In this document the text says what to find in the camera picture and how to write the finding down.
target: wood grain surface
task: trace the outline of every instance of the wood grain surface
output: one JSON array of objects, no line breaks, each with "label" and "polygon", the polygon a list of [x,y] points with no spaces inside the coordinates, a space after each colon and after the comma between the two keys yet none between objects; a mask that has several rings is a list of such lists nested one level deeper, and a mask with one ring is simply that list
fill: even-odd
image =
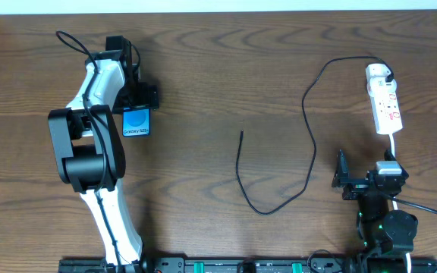
[{"label": "wood grain surface", "polygon": [[[377,55],[395,70],[410,173],[402,198],[437,209],[437,11],[0,16],[0,271],[55,272],[62,257],[102,257],[92,215],[55,166],[47,114],[76,95],[85,56],[124,35],[140,49],[143,79],[159,86],[152,135],[122,140],[125,195],[146,251],[188,256],[354,253],[357,204],[331,188],[343,149],[357,176],[382,159],[365,88],[368,61],[331,65],[307,97],[318,145],[305,194],[275,215],[260,209],[303,187],[313,145],[300,98],[331,58]],[[121,117],[115,117],[121,129]],[[437,216],[420,220],[414,256],[437,258]]]}]

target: blue circle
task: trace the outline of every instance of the blue circle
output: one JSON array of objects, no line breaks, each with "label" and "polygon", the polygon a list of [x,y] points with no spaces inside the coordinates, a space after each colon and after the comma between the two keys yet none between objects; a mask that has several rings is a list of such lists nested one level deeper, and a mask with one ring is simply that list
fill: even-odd
[{"label": "blue circle", "polygon": [[132,111],[126,113],[126,122],[133,127],[141,126],[144,121],[146,121],[146,112],[145,111]]}]

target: power strip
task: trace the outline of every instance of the power strip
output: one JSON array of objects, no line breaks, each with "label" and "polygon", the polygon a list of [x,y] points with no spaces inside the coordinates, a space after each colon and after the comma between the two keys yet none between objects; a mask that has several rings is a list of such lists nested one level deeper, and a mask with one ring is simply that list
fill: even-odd
[{"label": "power strip", "polygon": [[372,103],[373,118],[378,134],[388,135],[402,129],[401,111],[395,93],[395,80],[388,83],[386,77],[391,71],[385,64],[371,64],[366,69],[367,91]]}]

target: white cable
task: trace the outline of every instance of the white cable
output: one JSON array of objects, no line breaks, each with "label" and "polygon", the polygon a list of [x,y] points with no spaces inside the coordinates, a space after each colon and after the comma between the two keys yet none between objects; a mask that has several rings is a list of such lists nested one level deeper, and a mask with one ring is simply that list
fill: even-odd
[{"label": "white cable", "polygon": [[[395,143],[394,143],[394,134],[390,133],[388,138],[391,140],[391,153],[395,157]],[[398,203],[392,200],[392,208],[394,210],[398,210]],[[412,263],[410,261],[410,254],[406,253],[406,263],[407,263],[407,273],[410,273],[412,269]]]},{"label": "white cable", "polygon": [[395,157],[395,144],[394,144],[394,134],[390,133],[388,138],[391,140],[391,153]]}]

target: small robot arm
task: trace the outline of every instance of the small robot arm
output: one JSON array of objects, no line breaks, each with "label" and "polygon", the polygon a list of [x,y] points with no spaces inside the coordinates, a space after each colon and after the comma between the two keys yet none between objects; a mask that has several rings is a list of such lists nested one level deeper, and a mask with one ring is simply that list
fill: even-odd
[{"label": "small robot arm", "polygon": [[[87,75],[75,98],[66,108],[49,114],[58,173],[89,206],[104,241],[108,271],[116,271],[116,267],[117,271],[119,267],[137,271],[143,247],[124,199],[126,161],[112,114],[123,115],[125,123],[128,114],[144,112],[147,129],[140,131],[147,134],[149,110],[159,107],[156,87],[139,81],[139,63],[132,63],[132,47],[123,36],[107,37],[105,51],[86,60]],[[82,137],[93,137],[94,144],[72,143]]]}]

